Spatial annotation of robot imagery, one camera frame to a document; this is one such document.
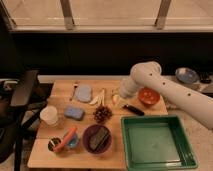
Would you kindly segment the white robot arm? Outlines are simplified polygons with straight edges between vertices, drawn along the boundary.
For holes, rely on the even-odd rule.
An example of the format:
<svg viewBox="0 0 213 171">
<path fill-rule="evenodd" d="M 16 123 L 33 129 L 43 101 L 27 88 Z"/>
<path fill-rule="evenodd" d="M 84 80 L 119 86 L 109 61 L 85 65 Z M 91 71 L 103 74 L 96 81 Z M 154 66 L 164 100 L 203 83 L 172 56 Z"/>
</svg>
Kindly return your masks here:
<svg viewBox="0 0 213 171">
<path fill-rule="evenodd" d="M 161 75 L 162 69 L 155 61 L 137 63 L 130 75 L 118 87 L 116 106 L 122 108 L 142 87 L 150 88 L 166 97 L 193 119 L 213 131 L 213 98 L 184 87 Z"/>
</svg>

